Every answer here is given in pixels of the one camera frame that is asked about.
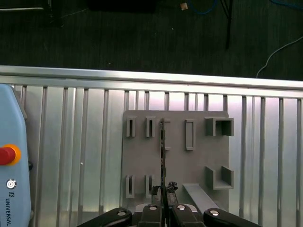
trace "blue cable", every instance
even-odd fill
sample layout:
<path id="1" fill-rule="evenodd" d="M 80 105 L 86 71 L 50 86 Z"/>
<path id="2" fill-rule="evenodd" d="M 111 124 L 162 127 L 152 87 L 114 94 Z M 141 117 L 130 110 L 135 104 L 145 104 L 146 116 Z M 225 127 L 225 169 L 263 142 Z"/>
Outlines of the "blue cable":
<path id="1" fill-rule="evenodd" d="M 300 6 L 297 6 L 297 5 L 294 5 L 294 4 L 284 3 L 284 2 L 277 1 L 277 0 L 270 0 L 270 1 L 272 3 L 280 5 L 280 6 L 286 6 L 286 7 L 290 7 L 290 8 L 293 8 L 293 9 L 303 10 L 303 7 L 300 7 Z"/>
<path id="2" fill-rule="evenodd" d="M 212 7 L 211 7 L 208 11 L 206 11 L 206 12 L 199 12 L 198 10 L 196 10 L 196 8 L 194 7 L 194 5 L 193 5 L 193 3 L 192 3 L 191 0 L 188 0 L 188 3 L 189 3 L 189 5 L 190 5 L 190 7 L 192 8 L 192 10 L 193 10 L 196 14 L 199 14 L 199 15 L 206 15 L 206 14 L 208 14 L 209 12 L 211 12 L 211 11 L 215 8 L 216 4 L 218 3 L 218 0 L 214 0 L 214 3 L 213 3 L 213 5 L 212 5 Z"/>

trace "metal stand leg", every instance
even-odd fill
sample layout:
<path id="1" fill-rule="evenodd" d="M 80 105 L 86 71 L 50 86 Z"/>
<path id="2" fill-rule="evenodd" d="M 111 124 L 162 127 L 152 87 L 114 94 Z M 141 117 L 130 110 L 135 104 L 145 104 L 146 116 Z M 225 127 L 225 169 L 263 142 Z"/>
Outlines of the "metal stand leg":
<path id="1" fill-rule="evenodd" d="M 231 39 L 231 26 L 232 26 L 232 6 L 233 6 L 233 0 L 229 0 L 229 6 L 226 3 L 226 0 L 220 0 L 221 5 L 223 7 L 224 13 L 227 17 L 228 23 L 227 23 L 227 36 L 226 36 L 226 45 L 225 48 L 229 48 L 230 39 Z"/>

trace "gray fixture board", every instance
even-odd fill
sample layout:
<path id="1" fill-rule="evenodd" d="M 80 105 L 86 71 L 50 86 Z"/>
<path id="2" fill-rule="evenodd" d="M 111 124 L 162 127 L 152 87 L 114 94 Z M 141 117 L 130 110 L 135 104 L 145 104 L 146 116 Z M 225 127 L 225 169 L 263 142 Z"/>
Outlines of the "gray fixture board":
<path id="1" fill-rule="evenodd" d="M 233 188 L 229 139 L 233 119 L 219 111 L 126 111 L 123 116 L 122 205 L 151 202 L 160 185 L 160 122 L 164 119 L 166 184 L 178 183 L 179 202 L 190 203 L 185 184 L 197 184 L 224 209 Z"/>

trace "cable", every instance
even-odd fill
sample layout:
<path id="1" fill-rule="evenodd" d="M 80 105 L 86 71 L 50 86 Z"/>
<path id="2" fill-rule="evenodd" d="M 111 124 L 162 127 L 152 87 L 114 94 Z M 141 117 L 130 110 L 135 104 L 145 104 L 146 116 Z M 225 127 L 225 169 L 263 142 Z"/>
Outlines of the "cable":
<path id="1" fill-rule="evenodd" d="M 269 1 L 271 1 L 274 4 L 280 5 L 280 6 L 286 6 L 286 7 L 290 7 L 290 8 L 293 8 L 293 9 L 303 10 L 303 7 L 297 6 L 297 5 L 294 5 L 294 4 L 284 3 L 284 2 L 281 2 L 281 1 L 277 1 L 277 0 L 269 0 Z"/>
<path id="2" fill-rule="evenodd" d="M 291 43 L 288 43 L 288 44 L 282 46 L 281 48 L 279 48 L 279 49 L 277 49 L 275 52 L 273 52 L 273 53 L 270 55 L 270 57 L 267 59 L 266 64 L 257 72 L 256 78 L 258 78 L 259 73 L 260 73 L 263 69 L 265 69 L 265 68 L 267 67 L 269 60 L 271 59 L 272 56 L 274 56 L 275 53 L 277 53 L 278 51 L 284 49 L 285 47 L 288 47 L 288 46 L 290 46 L 290 45 L 292 45 L 292 44 L 295 44 L 296 42 L 300 41 L 301 39 L 303 39 L 303 36 L 302 36 L 301 38 L 299 38 L 299 39 L 297 39 L 297 40 L 291 42 Z"/>
<path id="3" fill-rule="evenodd" d="M 199 15 L 206 15 L 206 14 L 208 14 L 209 12 L 211 12 L 211 11 L 215 8 L 215 6 L 216 6 L 217 3 L 218 3 L 218 0 L 214 0 L 214 3 L 213 3 L 213 5 L 211 6 L 211 8 L 210 8 L 208 11 L 205 11 L 205 12 L 199 12 L 198 10 L 196 10 L 196 8 L 194 7 L 194 5 L 193 5 L 193 3 L 192 3 L 191 0 L 188 0 L 188 3 L 189 3 L 189 5 L 190 5 L 190 7 L 192 8 L 192 10 L 193 10 L 196 14 L 199 14 Z"/>

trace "metal slat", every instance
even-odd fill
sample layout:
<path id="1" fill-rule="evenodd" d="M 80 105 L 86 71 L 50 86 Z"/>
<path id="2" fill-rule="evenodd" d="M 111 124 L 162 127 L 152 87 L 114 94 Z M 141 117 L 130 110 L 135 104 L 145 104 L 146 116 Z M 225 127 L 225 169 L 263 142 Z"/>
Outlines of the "metal slat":
<path id="1" fill-rule="evenodd" d="M 184 110 L 184 93 L 169 93 L 169 110 Z"/>
<path id="2" fill-rule="evenodd" d="M 279 99 L 265 98 L 263 225 L 277 225 Z"/>
<path id="3" fill-rule="evenodd" d="M 197 94 L 197 110 L 203 111 L 204 110 L 204 94 Z"/>
<path id="4" fill-rule="evenodd" d="M 39 193 L 41 193 L 41 182 L 39 179 L 39 170 L 42 169 L 40 162 L 40 140 L 41 140 L 41 121 L 43 113 L 43 87 L 27 87 L 26 105 L 24 106 L 27 113 L 27 146 L 30 161 L 35 166 L 30 174 L 30 191 L 32 209 L 39 209 Z M 31 220 L 31 226 L 35 227 L 36 220 L 39 217 L 38 212 L 34 213 Z"/>
<path id="5" fill-rule="evenodd" d="M 106 122 L 107 133 L 103 183 L 103 206 L 105 211 L 117 208 L 120 205 L 120 177 L 122 158 L 122 116 L 124 112 L 124 91 L 109 90 L 107 103 Z"/>
<path id="6" fill-rule="evenodd" d="M 60 153 L 59 171 L 59 197 L 57 211 L 57 226 L 69 226 L 69 215 L 71 211 L 71 175 L 72 175 L 72 155 L 73 155 L 73 136 L 75 122 L 75 97 L 76 89 L 66 89 L 63 100 L 63 125 L 62 142 Z"/>
<path id="7" fill-rule="evenodd" d="M 37 226 L 56 226 L 59 188 L 63 88 L 49 87 L 45 104 L 44 136 L 41 161 L 41 197 Z"/>
<path id="8" fill-rule="evenodd" d="M 85 135 L 82 222 L 99 214 L 104 90 L 89 89 Z"/>
<path id="9" fill-rule="evenodd" d="M 136 110 L 144 110 L 145 107 L 145 92 L 137 91 L 136 92 Z"/>
<path id="10" fill-rule="evenodd" d="M 148 110 L 164 110 L 165 93 L 164 92 L 149 92 Z"/>
<path id="11" fill-rule="evenodd" d="M 223 110 L 223 95 L 208 95 L 208 111 Z"/>
<path id="12" fill-rule="evenodd" d="M 82 125 L 83 125 L 84 89 L 76 89 L 75 96 L 75 117 L 72 145 L 72 169 L 71 169 L 71 193 L 70 193 L 70 212 L 69 226 L 77 226 L 79 219 L 79 193 L 80 193 L 80 169 L 81 163 L 81 144 L 82 144 Z"/>
<path id="13" fill-rule="evenodd" d="M 244 217 L 258 223 L 261 98 L 247 97 L 246 176 Z"/>
<path id="14" fill-rule="evenodd" d="M 297 174 L 296 174 L 296 227 L 302 227 L 302 210 L 303 210 L 303 100 L 298 100 L 298 130 L 297 130 Z"/>
<path id="15" fill-rule="evenodd" d="M 210 96 L 210 100 L 215 99 L 215 103 L 211 104 L 212 108 L 223 108 L 223 96 Z M 234 189 L 229 191 L 229 212 L 239 215 L 240 203 L 240 170 L 241 170 L 241 122 L 242 122 L 242 97 L 228 96 L 227 109 L 229 117 L 234 118 L 234 136 L 229 138 L 229 167 L 234 171 Z"/>
<path id="16" fill-rule="evenodd" d="M 136 91 L 128 92 L 128 110 L 136 110 Z"/>
<path id="17" fill-rule="evenodd" d="M 282 226 L 296 225 L 296 159 L 297 159 L 296 99 L 284 99 L 283 169 L 282 169 Z"/>
<path id="18" fill-rule="evenodd" d="M 195 94 L 195 93 L 188 94 L 187 110 L 191 110 L 191 111 L 198 110 L 197 94 Z"/>

